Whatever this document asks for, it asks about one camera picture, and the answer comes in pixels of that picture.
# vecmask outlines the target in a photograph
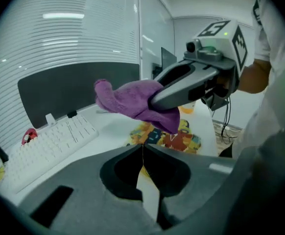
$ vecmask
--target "gray desk partition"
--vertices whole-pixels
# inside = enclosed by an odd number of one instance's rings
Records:
[[[94,83],[107,79],[114,89],[139,80],[138,64],[81,63],[40,71],[18,81],[26,113],[35,128],[47,124],[46,115],[55,119],[95,103]]]

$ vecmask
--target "computer monitor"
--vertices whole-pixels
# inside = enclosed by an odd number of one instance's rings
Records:
[[[161,47],[162,53],[162,69],[169,67],[170,65],[177,62],[177,57],[174,56],[171,52]]]

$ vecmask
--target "red object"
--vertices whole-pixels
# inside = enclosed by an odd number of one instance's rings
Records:
[[[29,136],[28,140],[25,140],[25,139],[24,139],[26,135]],[[38,134],[37,134],[37,132],[36,132],[36,130],[35,130],[34,128],[28,129],[28,130],[25,132],[25,134],[24,134],[24,136],[23,136],[23,138],[22,138],[22,145],[28,143],[29,141],[31,141],[32,139],[36,138],[37,136],[38,136]]]

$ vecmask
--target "white desk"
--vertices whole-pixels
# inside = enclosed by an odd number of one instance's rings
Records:
[[[129,138],[129,133],[140,123],[138,120],[131,119],[121,114],[96,113],[96,110],[99,110],[99,107],[94,105],[78,112],[82,114],[98,130],[99,136],[96,139],[70,155],[68,158],[36,179],[17,194],[12,194],[10,191],[7,191],[5,188],[5,183],[3,182],[2,185],[0,185],[0,195],[6,197],[13,204],[18,206],[25,196],[29,194],[37,185],[70,163],[85,157],[124,146],[125,142]],[[191,116],[188,114],[186,115],[182,113],[181,118],[187,117],[187,119],[189,119]],[[217,156],[214,127],[208,107],[200,100],[197,101],[195,111],[192,116],[193,117],[190,123],[192,133],[198,135],[202,142],[202,147],[199,154]]]

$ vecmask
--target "floor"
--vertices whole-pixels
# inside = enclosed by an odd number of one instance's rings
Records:
[[[217,152],[220,154],[224,149],[229,147],[231,143],[238,137],[241,129],[235,126],[229,126],[229,130],[224,130],[221,136],[223,123],[213,120],[214,132],[216,136]]]

